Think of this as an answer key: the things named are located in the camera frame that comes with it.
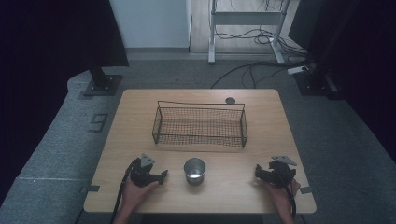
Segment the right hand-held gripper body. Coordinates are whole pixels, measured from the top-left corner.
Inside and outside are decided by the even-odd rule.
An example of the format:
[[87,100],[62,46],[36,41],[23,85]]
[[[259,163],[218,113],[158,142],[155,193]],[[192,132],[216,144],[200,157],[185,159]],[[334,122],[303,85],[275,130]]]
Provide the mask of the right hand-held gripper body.
[[273,156],[269,162],[269,171],[266,171],[264,181],[276,187],[287,186],[296,176],[296,170],[290,169],[290,166],[296,166],[297,163],[288,156]]

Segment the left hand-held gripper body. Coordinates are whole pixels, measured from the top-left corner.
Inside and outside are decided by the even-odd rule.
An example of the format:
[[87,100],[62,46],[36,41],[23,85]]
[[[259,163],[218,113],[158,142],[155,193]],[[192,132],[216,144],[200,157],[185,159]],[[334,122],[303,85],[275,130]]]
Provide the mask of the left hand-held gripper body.
[[160,181],[159,175],[152,175],[150,173],[155,160],[149,155],[142,153],[139,158],[132,161],[130,178],[132,182],[138,187],[142,188],[149,185],[152,182]]

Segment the person's left hand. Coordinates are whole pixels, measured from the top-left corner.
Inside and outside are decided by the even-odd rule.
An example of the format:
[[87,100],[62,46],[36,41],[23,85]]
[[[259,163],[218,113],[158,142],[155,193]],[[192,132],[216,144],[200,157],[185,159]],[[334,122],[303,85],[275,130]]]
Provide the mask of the person's left hand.
[[132,180],[127,180],[121,194],[120,210],[132,213],[145,200],[146,196],[158,186],[158,181],[152,182],[145,187],[138,187]]

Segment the silver metal cup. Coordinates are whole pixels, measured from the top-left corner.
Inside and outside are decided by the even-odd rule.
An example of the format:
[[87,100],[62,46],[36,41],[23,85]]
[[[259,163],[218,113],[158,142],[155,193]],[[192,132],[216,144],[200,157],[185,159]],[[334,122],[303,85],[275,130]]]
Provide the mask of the silver metal cup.
[[199,158],[190,158],[184,163],[184,174],[187,182],[192,186],[199,186],[204,182],[205,163]]

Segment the white power strip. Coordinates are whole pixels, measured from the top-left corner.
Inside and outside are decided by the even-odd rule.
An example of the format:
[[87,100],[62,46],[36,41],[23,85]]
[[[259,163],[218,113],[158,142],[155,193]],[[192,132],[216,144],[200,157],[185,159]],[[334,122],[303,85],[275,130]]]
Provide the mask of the white power strip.
[[299,74],[299,73],[302,73],[302,72],[306,72],[308,70],[309,70],[309,68],[306,65],[303,65],[303,66],[290,68],[290,69],[288,69],[287,72],[288,72],[289,75],[294,75],[294,74]]

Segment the black curtain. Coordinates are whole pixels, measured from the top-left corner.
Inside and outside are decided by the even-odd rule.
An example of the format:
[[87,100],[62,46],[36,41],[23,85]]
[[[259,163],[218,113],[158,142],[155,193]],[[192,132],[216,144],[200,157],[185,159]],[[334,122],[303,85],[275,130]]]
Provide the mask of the black curtain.
[[298,0],[289,37],[396,158],[396,0]]
[[68,80],[127,63],[110,0],[0,0],[0,203],[62,106]]

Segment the black stand with base plate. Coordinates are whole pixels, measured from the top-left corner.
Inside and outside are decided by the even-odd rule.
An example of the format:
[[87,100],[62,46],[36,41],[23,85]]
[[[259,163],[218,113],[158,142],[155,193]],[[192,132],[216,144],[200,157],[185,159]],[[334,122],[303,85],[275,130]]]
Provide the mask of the black stand with base plate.
[[343,100],[343,94],[332,80],[326,63],[305,65],[301,72],[292,75],[303,96],[325,96],[330,100]]
[[122,81],[122,75],[106,75],[100,66],[90,65],[92,80],[83,92],[84,96],[114,96]]

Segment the white metal desk frame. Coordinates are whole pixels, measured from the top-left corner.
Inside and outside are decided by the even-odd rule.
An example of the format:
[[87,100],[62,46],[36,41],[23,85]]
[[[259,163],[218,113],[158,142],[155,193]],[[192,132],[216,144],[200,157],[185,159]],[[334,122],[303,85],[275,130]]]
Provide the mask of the white metal desk frame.
[[217,11],[217,0],[209,0],[209,27],[210,36],[208,42],[208,63],[216,61],[215,32],[218,25],[275,25],[276,32],[269,38],[271,49],[279,64],[285,62],[279,44],[280,33],[287,16],[290,0],[284,0],[279,11]]

